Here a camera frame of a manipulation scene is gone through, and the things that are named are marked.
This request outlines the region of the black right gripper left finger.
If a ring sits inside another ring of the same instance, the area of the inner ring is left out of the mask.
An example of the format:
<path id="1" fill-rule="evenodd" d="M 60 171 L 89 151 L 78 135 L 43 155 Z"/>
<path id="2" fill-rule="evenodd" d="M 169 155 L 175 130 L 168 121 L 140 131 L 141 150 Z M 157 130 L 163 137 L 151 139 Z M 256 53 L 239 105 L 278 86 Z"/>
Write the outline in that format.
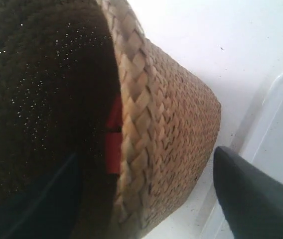
<path id="1" fill-rule="evenodd" d="M 32 201 L 3 234 L 3 239 L 68 239 L 82 194 L 78 157 L 72 154 L 31 194 Z"/>

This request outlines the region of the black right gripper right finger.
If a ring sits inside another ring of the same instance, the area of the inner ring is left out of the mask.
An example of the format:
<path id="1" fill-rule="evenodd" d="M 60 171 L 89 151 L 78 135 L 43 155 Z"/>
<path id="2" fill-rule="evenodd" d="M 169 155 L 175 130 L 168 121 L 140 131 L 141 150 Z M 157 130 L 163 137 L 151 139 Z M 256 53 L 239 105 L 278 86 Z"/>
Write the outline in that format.
<path id="1" fill-rule="evenodd" d="M 283 184 L 225 146 L 214 151 L 218 202 L 236 239 L 283 239 Z"/>

